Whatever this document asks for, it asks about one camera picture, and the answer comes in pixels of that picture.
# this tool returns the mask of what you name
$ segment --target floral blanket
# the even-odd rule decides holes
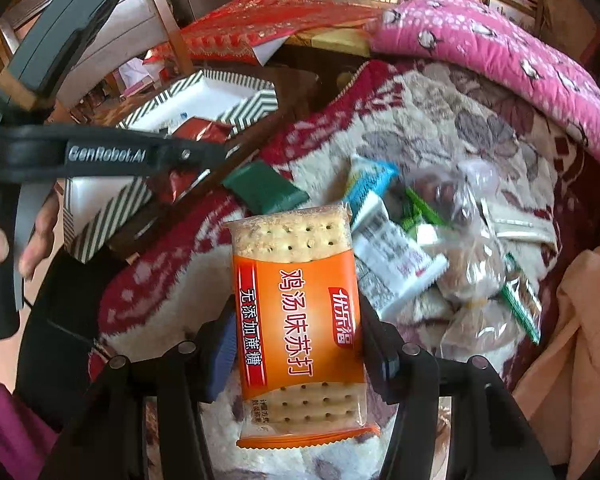
[[[589,244],[600,217],[600,167],[581,146],[526,102],[475,73],[424,60],[397,66],[371,61],[338,99],[278,134],[260,157],[304,189],[310,206],[342,197],[353,153],[394,162],[400,178],[419,166],[453,164],[476,154],[493,161],[502,177],[497,199],[552,220],[557,232],[557,252],[533,244],[507,246],[539,284],[546,341],[557,316],[555,287]],[[224,190],[201,200],[109,285],[99,318],[104,342],[131,360],[152,358],[215,319],[232,291],[230,235],[222,223],[246,214]],[[453,314],[433,288],[408,305],[398,329],[406,340],[433,350]],[[512,387],[537,353],[527,340],[517,340],[488,358]],[[96,357],[91,364],[95,372]],[[379,436],[302,449],[239,449],[242,399],[235,369],[218,400],[202,407],[202,417],[218,479],[370,480],[379,474],[396,409],[370,389],[368,413],[381,427]],[[444,478],[449,437],[444,399],[438,429],[432,477]],[[160,478],[155,431],[148,431],[148,440],[150,471]]]

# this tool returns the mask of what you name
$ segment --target red tablecloth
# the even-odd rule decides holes
[[[194,59],[257,64],[253,47],[300,30],[354,24],[382,9],[351,0],[234,0],[182,29]],[[152,58],[173,57],[169,43],[152,48]]]

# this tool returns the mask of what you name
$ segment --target blue snack wrapper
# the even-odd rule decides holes
[[[395,164],[371,160],[364,156],[351,155],[351,171],[347,180],[347,189],[343,202],[351,208],[351,222],[355,223],[369,192],[379,197],[385,194],[394,176],[398,175]]]

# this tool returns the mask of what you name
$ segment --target pink quilt with white pattern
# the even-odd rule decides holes
[[[478,0],[407,0],[384,12],[370,46],[486,76],[553,118],[600,163],[600,89],[593,78]]]

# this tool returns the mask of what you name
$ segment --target screw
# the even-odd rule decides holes
[[[178,345],[178,352],[181,354],[191,354],[196,350],[196,344],[193,341],[183,341]]]
[[[418,355],[420,353],[420,346],[416,343],[405,343],[402,346],[402,351],[407,355]]]
[[[473,356],[471,358],[471,364],[480,370],[485,370],[487,366],[489,366],[486,357],[482,357],[481,355]]]
[[[126,365],[126,357],[123,355],[116,355],[109,360],[109,366],[114,370],[119,370]]]

